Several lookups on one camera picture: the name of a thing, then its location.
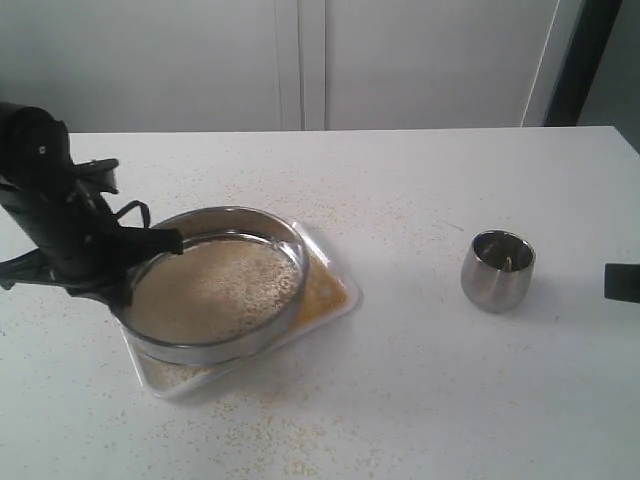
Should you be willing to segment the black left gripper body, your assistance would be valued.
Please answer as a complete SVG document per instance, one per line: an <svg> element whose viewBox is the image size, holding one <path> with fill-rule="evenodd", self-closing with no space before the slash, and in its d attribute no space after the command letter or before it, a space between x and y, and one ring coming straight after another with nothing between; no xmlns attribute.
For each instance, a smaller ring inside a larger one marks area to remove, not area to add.
<svg viewBox="0 0 640 480"><path fill-rule="evenodd" d="M37 192L1 186L1 206L37 248L1 263L1 287L16 284L60 287L73 297L99 300L100 276L130 269L125 255L124 229L118 220L134 208L141 210L143 226L150 226L146 204L134 200L112 212L98 193L73 191L60 203Z"/></svg>

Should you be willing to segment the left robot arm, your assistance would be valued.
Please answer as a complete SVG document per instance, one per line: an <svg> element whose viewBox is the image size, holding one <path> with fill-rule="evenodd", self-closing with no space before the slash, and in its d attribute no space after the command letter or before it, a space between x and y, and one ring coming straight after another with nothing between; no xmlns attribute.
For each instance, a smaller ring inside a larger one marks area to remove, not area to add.
<svg viewBox="0 0 640 480"><path fill-rule="evenodd" d="M1 286L60 287L107 306L131 303L130 273L161 254L180 255L176 229L153 229L134 200L113 211L115 158L76 164L64 122L47 111L1 105L1 206L35 249L1 264Z"/></svg>

